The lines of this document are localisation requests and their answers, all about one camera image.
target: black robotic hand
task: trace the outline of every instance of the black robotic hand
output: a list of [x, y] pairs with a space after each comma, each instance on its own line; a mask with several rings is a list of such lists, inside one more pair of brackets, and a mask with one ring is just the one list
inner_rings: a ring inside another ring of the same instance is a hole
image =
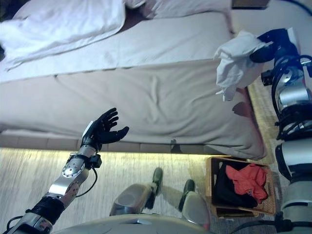
[[127, 135], [129, 127], [110, 132], [111, 128], [117, 125], [117, 114], [116, 108], [113, 108], [95, 120], [83, 135], [81, 147], [90, 145], [99, 152], [102, 144], [109, 144], [123, 139]]
[[265, 43], [271, 42], [270, 45], [256, 50], [250, 55], [253, 62], [263, 63], [273, 59], [279, 60], [283, 56], [298, 56], [296, 46], [290, 41], [288, 31], [285, 28], [270, 30], [258, 37]]

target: woven basket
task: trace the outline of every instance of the woven basket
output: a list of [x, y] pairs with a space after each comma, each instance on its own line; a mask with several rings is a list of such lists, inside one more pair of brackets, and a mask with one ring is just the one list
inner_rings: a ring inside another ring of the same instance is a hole
[[261, 204], [258, 204], [258, 206], [254, 208], [244, 208], [244, 207], [235, 207], [235, 206], [229, 206], [225, 204], [215, 204], [213, 203], [213, 189], [215, 186], [215, 177], [218, 173], [218, 169], [220, 168], [220, 163], [221, 162], [239, 162], [246, 164], [251, 164], [251, 162], [246, 162], [246, 161], [241, 161], [241, 160], [236, 160], [236, 159], [231, 159], [229, 157], [223, 158], [223, 157], [209, 157], [207, 158], [206, 161], [206, 178], [207, 178], [207, 183], [206, 183], [206, 197], [208, 202], [210, 202], [212, 206], [212, 212], [213, 210], [216, 210], [216, 208], [228, 208], [228, 209], [237, 209], [241, 211], [248, 211], [252, 212], [253, 214], [256, 213], [264, 213], [268, 215], [274, 215], [276, 212], [276, 204], [275, 204], [275, 188], [274, 188], [274, 183], [273, 183], [273, 175], [272, 172], [269, 168], [268, 165], [263, 165], [263, 164], [258, 164], [254, 163], [257, 166], [262, 167], [266, 171], [266, 183], [264, 185], [264, 189], [268, 194], [268, 198], [263, 200]]

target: robot forearm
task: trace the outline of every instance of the robot forearm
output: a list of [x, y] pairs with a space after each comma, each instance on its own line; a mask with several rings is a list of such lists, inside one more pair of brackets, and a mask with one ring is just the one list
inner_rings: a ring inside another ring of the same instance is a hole
[[88, 145], [82, 146], [77, 154], [71, 154], [62, 174], [51, 185], [49, 192], [33, 209], [26, 211], [8, 234], [20, 233], [23, 230], [25, 233], [50, 233], [61, 213], [76, 198], [81, 184], [87, 179], [93, 166], [90, 159], [95, 157], [100, 165], [96, 150]]
[[5, 232], [6, 234], [49, 234], [51, 232], [52, 226], [61, 213], [77, 197], [81, 184], [89, 175], [89, 170], [92, 168], [96, 174], [94, 168], [101, 166], [102, 161], [97, 152], [101, 150], [102, 144], [119, 141], [128, 133], [129, 127], [110, 131], [117, 125], [117, 114], [116, 108], [113, 108], [97, 120], [91, 121], [83, 133], [80, 150], [70, 155], [61, 175], [52, 184], [48, 193], [33, 209], [27, 210], [19, 222]]

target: robotic arm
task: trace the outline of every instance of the robotic arm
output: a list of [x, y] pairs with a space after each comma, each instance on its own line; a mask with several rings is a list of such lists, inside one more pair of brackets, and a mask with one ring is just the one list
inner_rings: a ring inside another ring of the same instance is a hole
[[275, 149], [280, 173], [290, 181], [281, 212], [275, 221], [246, 223], [236, 231], [254, 225], [274, 225], [278, 233], [312, 233], [312, 57], [300, 55], [292, 29], [275, 29], [258, 38], [269, 43], [250, 55], [253, 62], [274, 59], [274, 68], [261, 74], [263, 84], [272, 85], [272, 102], [278, 117]]
[[81, 184], [87, 179], [89, 170], [95, 174], [95, 168], [101, 166], [100, 155], [97, 154], [102, 144], [113, 143], [123, 139], [129, 127], [119, 131], [110, 131], [117, 125], [117, 110], [113, 108], [91, 121], [83, 133], [80, 150], [70, 154], [60, 177], [52, 184], [48, 193], [5, 234], [49, 234], [62, 212], [76, 198]]

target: white towel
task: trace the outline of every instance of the white towel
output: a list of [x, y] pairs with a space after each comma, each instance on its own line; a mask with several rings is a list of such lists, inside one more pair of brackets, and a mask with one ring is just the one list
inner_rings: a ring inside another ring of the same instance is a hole
[[214, 54], [221, 59], [216, 70], [216, 84], [221, 87], [223, 101], [231, 101], [236, 88], [244, 88], [251, 84], [262, 72], [263, 63], [254, 63], [249, 55], [266, 44], [255, 35], [240, 31], [236, 38], [221, 45]]

